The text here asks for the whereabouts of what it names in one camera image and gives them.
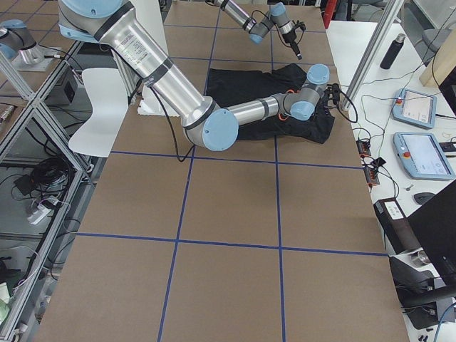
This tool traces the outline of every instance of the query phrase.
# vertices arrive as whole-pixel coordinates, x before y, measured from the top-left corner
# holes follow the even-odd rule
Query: black cable
[[[44,48],[49,48],[49,49],[51,49],[51,50],[55,50],[55,51],[64,53],[66,56],[68,56],[69,58],[71,58],[71,59],[74,61],[74,63],[76,63],[76,65],[77,65],[81,70],[84,70],[84,68],[79,64],[79,62],[78,62],[74,57],[72,57],[72,55],[69,54],[68,52],[59,50],[58,48],[50,48],[49,46],[44,46],[44,45],[41,45],[41,44],[40,44],[40,46],[43,46]]]
[[[63,126],[63,128],[66,130],[67,128],[70,128],[70,127],[73,127],[73,126],[82,125],[84,122],[85,121],[80,121],[80,122],[77,122],[77,123],[71,123],[70,125]]]
[[[49,105],[50,108],[57,108],[61,110],[62,112],[68,113],[68,112],[74,112],[74,113],[92,113],[92,110],[89,109],[64,109],[62,107],[59,107],[58,105]]]
[[[394,198],[395,200],[399,197],[399,191],[400,191],[400,188],[399,188],[399,184],[393,179],[393,177],[391,177],[391,174],[389,173],[389,171],[387,169],[385,169],[384,167],[382,167],[388,174],[385,174],[383,172],[381,172],[380,170],[378,170],[378,173],[381,174],[381,175],[384,175],[385,177],[389,178],[391,180],[391,182],[393,182],[393,187],[394,187]]]
[[[252,19],[254,19],[254,14],[255,14],[255,13],[260,13],[264,18],[269,19],[269,17],[268,17],[266,14],[264,14],[264,12],[260,11],[259,9],[255,9],[255,10],[252,12],[252,14],[250,15],[250,17],[251,17]]]
[[[17,105],[14,105],[13,103],[6,103],[6,102],[0,102],[2,105],[12,105],[17,108]]]
[[[15,174],[15,175],[9,175],[7,176],[6,178],[4,178],[1,182],[0,182],[0,185],[2,185],[3,183],[5,183],[5,181],[11,177],[14,177],[14,176],[24,176],[24,175],[21,175],[21,174]]]
[[[74,221],[74,222],[79,223],[79,225],[81,225],[81,221],[79,221],[78,219],[74,219],[74,218],[66,218],[66,219],[63,219],[63,221]]]
[[[451,119],[451,120],[456,120],[455,116],[448,116],[448,115],[442,115],[442,114],[435,114],[437,118],[444,118],[444,119]]]
[[[212,2],[210,2],[209,0],[204,0],[204,2],[206,3],[206,5],[209,5],[211,7],[218,7],[217,5],[214,5]]]
[[[358,123],[358,110],[356,109],[356,106],[355,104],[353,103],[353,101],[347,96],[347,94],[345,94],[341,89],[339,89],[339,91],[341,92],[341,94],[343,96],[345,96],[345,98],[347,99],[347,101],[351,104],[351,106],[353,107],[353,110],[355,111],[355,116],[356,116],[356,119],[355,120],[351,120],[349,117],[345,116],[341,109],[339,108],[339,106],[337,106],[337,111],[350,123]]]
[[[185,154],[185,156],[183,158],[180,157],[179,155],[179,148],[177,146],[177,138],[176,138],[176,134],[175,134],[175,131],[174,131],[174,127],[172,126],[172,123],[171,123],[171,119],[170,119],[170,116],[168,115],[168,112],[166,111],[166,108],[165,108],[165,105],[163,105],[163,102],[162,100],[160,99],[160,97],[158,96],[157,92],[155,91],[155,89],[153,88],[150,88],[150,90],[154,93],[155,97],[157,98],[160,106],[162,107],[163,109],[163,112],[165,113],[165,117],[166,117],[166,120],[168,122],[168,125],[170,126],[170,129],[171,129],[171,134],[172,134],[172,139],[174,141],[174,148],[175,148],[175,151],[176,151],[176,158],[177,160],[179,160],[179,162],[184,162],[189,154],[193,151],[193,149],[195,148],[195,144],[193,144],[193,146],[188,150],[188,152]]]
[[[58,256],[63,252],[63,250],[65,250],[66,247],[68,247],[70,244],[72,244],[74,240],[75,240],[75,238],[72,238],[70,241],[68,241],[68,242],[65,244],[65,246],[63,246],[62,248],[60,248],[60,250],[57,252],[56,257],[55,257],[54,260],[57,260]],[[53,263],[52,263],[52,266],[51,266],[51,268],[50,268],[51,276],[52,276],[52,278],[53,278],[54,280],[56,280],[56,281],[58,281],[58,279],[53,275],[52,270],[53,270],[53,268],[54,268],[55,265],[59,265],[59,264],[65,264],[65,263],[64,263],[64,262],[61,262],[61,263],[60,263],[60,262],[53,262]]]
[[[362,128],[362,127],[355,127],[355,128],[352,128],[352,130],[363,130],[363,131],[365,131],[369,135],[369,138],[360,139],[359,138],[359,134],[358,134],[358,140],[367,140],[368,144],[370,145],[371,139],[372,139],[371,132],[369,132],[368,130],[366,130],[365,128]]]
[[[25,128],[26,132],[30,135],[30,137],[36,141],[36,143],[38,143],[39,145],[43,146],[44,147],[44,152],[48,153],[49,155],[55,157],[58,155],[58,153],[54,150],[52,150],[49,146],[47,146],[47,141],[46,143],[44,142],[41,142],[40,140],[38,140],[35,135],[33,135],[33,133],[26,127]]]
[[[73,119],[75,119],[75,120],[77,120],[77,121],[81,121],[82,123],[85,122],[85,120],[82,120],[82,119],[78,118],[77,116],[74,116],[74,115],[71,114],[69,111],[64,110],[64,109],[62,109],[62,108],[59,108],[59,107],[57,107],[57,108],[58,108],[61,112],[64,112],[64,113],[68,114],[69,116],[71,116]]]

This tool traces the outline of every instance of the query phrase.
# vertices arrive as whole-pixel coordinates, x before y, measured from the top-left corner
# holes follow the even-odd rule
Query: white chair
[[[85,69],[82,77],[93,112],[68,146],[83,155],[107,157],[128,109],[127,91],[117,69]]]

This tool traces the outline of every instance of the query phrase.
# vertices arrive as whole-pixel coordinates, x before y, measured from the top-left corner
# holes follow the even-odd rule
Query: blue tape line
[[[277,198],[277,233],[279,236],[279,274],[280,274],[280,304],[281,304],[281,321],[282,321],[282,342],[286,342],[286,324],[285,324],[285,289],[284,289],[284,256],[282,253],[282,228],[281,228],[281,210],[280,210],[280,182],[279,182],[279,158],[277,148],[277,137],[274,136],[274,154],[276,164],[276,198]]]
[[[192,152],[192,156],[190,159],[190,166],[188,167],[187,183],[185,184],[184,198],[182,199],[182,209],[180,210],[179,226],[177,227],[176,242],[174,245],[174,251],[172,253],[170,275],[168,277],[168,283],[166,286],[165,301],[163,303],[162,318],[160,319],[160,328],[158,330],[157,342],[161,342],[161,340],[162,340],[163,326],[165,325],[166,309],[167,309],[167,305],[168,305],[168,299],[170,298],[171,282],[172,282],[172,276],[174,274],[174,267],[175,267],[175,263],[176,263],[177,248],[179,246],[180,230],[182,228],[182,222],[184,219],[185,205],[187,204],[187,196],[188,196],[188,189],[190,186],[190,179],[192,178],[192,168],[193,168],[193,160],[194,160],[193,157],[194,156],[195,156],[195,149]]]
[[[38,14],[38,15],[48,15],[48,14],[40,14],[40,13],[37,13],[40,9],[43,8],[43,6],[44,6],[45,4],[46,4],[46,2],[43,1],[43,4],[42,4],[41,6],[39,6],[39,7],[36,9],[36,11],[34,11],[32,14],[30,14],[30,13],[24,13],[24,14],[30,14],[30,15],[31,15],[27,20],[24,21],[24,23],[26,24],[27,21],[29,21],[30,19],[32,19],[33,16],[36,15],[36,14]]]
[[[16,4],[17,4],[17,0],[16,0],[10,7],[8,7],[8,8],[5,10],[5,12],[2,12],[2,13],[0,14],[0,16],[3,16],[4,14],[9,13],[9,10],[12,9],[12,8],[14,7],[14,5],[16,5]]]
[[[206,244],[212,246],[226,246],[226,247],[244,247],[244,248],[259,248],[259,249],[272,249],[278,250],[278,246],[268,246],[264,244],[238,244],[234,242],[214,242],[214,241],[202,241],[202,240],[190,240],[190,239],[171,239],[167,237],[144,237],[138,235],[120,235],[120,234],[105,234],[105,233],[89,233],[89,232],[77,232],[76,235],[82,237],[105,237],[108,239],[131,239],[131,240],[148,240],[156,242],[179,242],[180,244]],[[305,247],[285,247],[282,246],[283,250],[297,251],[297,252],[312,252],[312,253],[326,253],[326,254],[351,254],[351,255],[366,255],[373,257],[387,257],[387,254],[376,253],[376,252],[356,252],[356,251],[342,251],[337,249],[316,249],[316,248],[305,248]]]

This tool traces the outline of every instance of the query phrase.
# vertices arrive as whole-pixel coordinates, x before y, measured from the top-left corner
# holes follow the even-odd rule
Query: wire
[[[264,14],[264,12],[260,11],[259,9],[255,9],[255,10],[252,12],[252,14],[250,15],[251,18],[252,18],[253,20],[255,20],[255,19],[254,19],[254,14],[255,14],[255,13],[260,13],[260,14],[263,15],[264,18],[269,19],[269,17],[268,17],[266,14]]]
[[[69,116],[71,116],[73,119],[75,119],[75,120],[77,120],[77,121],[80,121],[80,122],[82,122],[82,123],[85,122],[85,120],[78,118],[77,116],[71,114],[69,111],[67,111],[67,110],[65,110],[65,109],[63,109],[63,108],[60,108],[60,107],[57,107],[57,106],[50,106],[50,107],[55,107],[55,108],[57,108],[59,111],[68,114]],[[73,112],[77,112],[77,113],[92,113],[91,111],[87,111],[87,112],[85,112],[85,111],[76,111],[76,110],[72,110],[72,111],[73,111]]]
[[[68,241],[68,242],[65,244],[65,246],[63,246],[62,248],[60,248],[60,250],[59,250],[59,251],[57,252],[57,254],[56,254],[55,260],[57,260],[57,257],[63,252],[63,250],[65,250],[66,247],[68,247],[70,244],[72,244],[74,240],[75,240],[75,237],[72,238],[70,241]],[[56,281],[58,281],[58,279],[53,275],[52,270],[53,270],[54,266],[57,265],[57,264],[60,264],[60,263],[54,262],[54,263],[52,264],[52,266],[51,266],[51,269],[50,269],[51,276],[52,276],[52,278],[53,278],[54,280],[56,280]]]
[[[14,105],[13,103],[0,102],[0,104],[2,104],[2,105],[12,105],[12,106],[18,108],[18,106],[17,106],[17,105]]]
[[[34,249],[28,247],[28,246],[16,246],[16,247],[12,247],[12,248],[6,248],[6,249],[2,249],[0,250],[0,252],[5,252],[5,251],[11,251],[12,249],[17,249],[17,248],[26,248],[30,251],[32,251],[39,259],[40,259],[40,263],[41,261],[43,261],[43,258],[41,257],[41,255],[35,251]],[[29,274],[29,276],[27,276],[27,278],[25,279],[21,279],[19,282],[18,282],[18,285],[15,286],[12,290],[13,290],[13,296],[14,294],[16,293],[16,291],[19,289],[19,287],[21,287],[22,285],[24,285],[38,270],[40,269],[40,265],[38,264],[37,267],[35,267],[35,269]]]
[[[24,176],[24,175],[20,175],[20,174],[9,175],[9,176],[7,176],[6,178],[4,178],[4,179],[0,182],[0,185],[2,185],[3,183],[5,183],[5,181],[6,181],[7,179],[9,179],[9,178],[11,178],[11,177],[14,177],[14,176],[18,176],[18,177],[21,176],[21,177],[22,177],[22,176]]]
[[[176,138],[176,133],[174,131],[174,127],[172,126],[172,123],[171,123],[171,119],[170,119],[170,116],[168,115],[168,112],[166,111],[166,108],[165,108],[165,105],[163,105],[163,102],[162,100],[160,99],[160,97],[158,96],[157,92],[155,91],[155,89],[153,88],[150,88],[150,90],[154,93],[155,97],[157,98],[160,106],[162,107],[163,109],[163,112],[165,113],[165,117],[166,117],[166,120],[168,122],[168,125],[170,126],[170,129],[171,129],[171,134],[172,134],[172,139],[174,140],[174,148],[175,148],[175,151],[176,151],[176,158],[177,160],[179,160],[179,162],[184,162],[189,154],[194,150],[195,148],[195,144],[193,144],[193,146],[188,150],[188,152],[185,154],[185,156],[183,158],[180,157],[179,155],[179,148],[177,146],[177,138]]]
[[[439,325],[437,326],[437,330],[435,331],[435,336],[434,336],[434,342],[437,342],[437,338],[439,336],[439,332],[440,332],[440,328],[442,327],[442,323],[443,323],[443,319],[445,317],[445,315],[447,314],[447,312],[456,306],[456,303],[452,303],[450,306],[448,306],[445,311],[443,311],[443,315],[440,317],[440,320],[439,320]]]
[[[370,22],[372,20],[373,16],[375,16],[378,12],[381,12],[381,11],[383,11],[383,10],[378,9],[377,11],[373,12],[372,15],[369,17],[368,22]]]
[[[46,152],[48,155],[53,156],[53,157],[58,155],[58,153],[56,151],[52,150],[50,147],[47,146],[48,140],[46,141],[46,143],[41,142],[40,140],[38,140],[35,137],[35,135],[33,135],[33,133],[27,127],[25,127],[25,130],[31,136],[31,138],[36,141],[36,143],[38,143],[39,145],[44,147],[44,152]]]
[[[345,116],[341,109],[339,108],[339,106],[337,106],[337,111],[350,123],[358,123],[358,110],[356,109],[356,106],[355,104],[353,103],[353,101],[347,96],[347,94],[345,94],[341,89],[339,89],[339,91],[341,92],[341,94],[343,96],[345,96],[345,98],[347,99],[347,101],[351,104],[351,106],[353,107],[353,109],[355,110],[355,116],[356,116],[356,119],[355,120],[351,120],[350,118],[348,118],[347,116]]]
[[[385,169],[384,166],[382,166],[382,168],[383,168],[388,174],[385,174],[385,173],[383,173],[383,172],[381,172],[381,171],[379,171],[379,170],[377,170],[377,173],[379,173],[379,174],[381,174],[381,175],[384,175],[385,177],[388,177],[388,178],[391,180],[391,182],[393,182],[393,187],[394,187],[394,195],[393,195],[393,197],[394,197],[395,199],[397,199],[398,196],[399,196],[399,191],[400,191],[399,184],[393,179],[393,177],[391,177],[391,174],[389,173],[389,171],[388,171],[387,169]]]
[[[448,116],[448,115],[442,115],[442,114],[435,114],[435,116],[437,118],[456,120],[456,117],[454,117],[454,116]]]
[[[72,57],[72,55],[69,54],[68,52],[59,50],[58,48],[50,48],[49,46],[44,46],[44,45],[41,45],[41,46],[43,46],[44,48],[49,48],[49,49],[51,49],[51,50],[55,50],[55,51],[64,53],[66,56],[68,56],[69,58],[71,58],[71,59],[74,61],[74,63],[76,63],[76,65],[78,66],[78,68],[80,68],[81,70],[84,70],[84,68],[79,64],[79,62],[78,62],[74,57]]]
[[[370,144],[370,143],[371,143],[371,138],[372,138],[371,132],[369,132],[369,131],[366,130],[365,128],[362,128],[361,126],[360,126],[360,127],[352,128],[352,130],[353,130],[353,131],[354,131],[354,130],[359,130],[359,131],[360,131],[360,132],[358,132],[358,138],[357,138],[357,140],[365,140],[365,141],[367,140],[369,146],[371,145],[371,144]],[[359,138],[359,135],[360,135],[360,133],[361,133],[361,130],[367,132],[367,134],[369,135],[369,138],[360,139],[360,138]]]
[[[206,5],[209,5],[211,7],[218,7],[217,5],[214,5],[212,2],[210,2],[209,0],[205,0],[204,1],[206,3]]]

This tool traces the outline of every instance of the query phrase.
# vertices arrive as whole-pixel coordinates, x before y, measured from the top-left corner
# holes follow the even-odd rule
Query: power strip
[[[54,196],[50,196],[46,198],[44,201],[47,201],[51,203],[52,205],[56,205],[60,201],[56,199]],[[38,206],[36,207],[36,210],[33,211],[33,214],[27,217],[27,220],[30,222],[30,224],[38,224],[41,222],[41,220],[46,217],[53,209],[47,208],[44,204],[40,202]]]

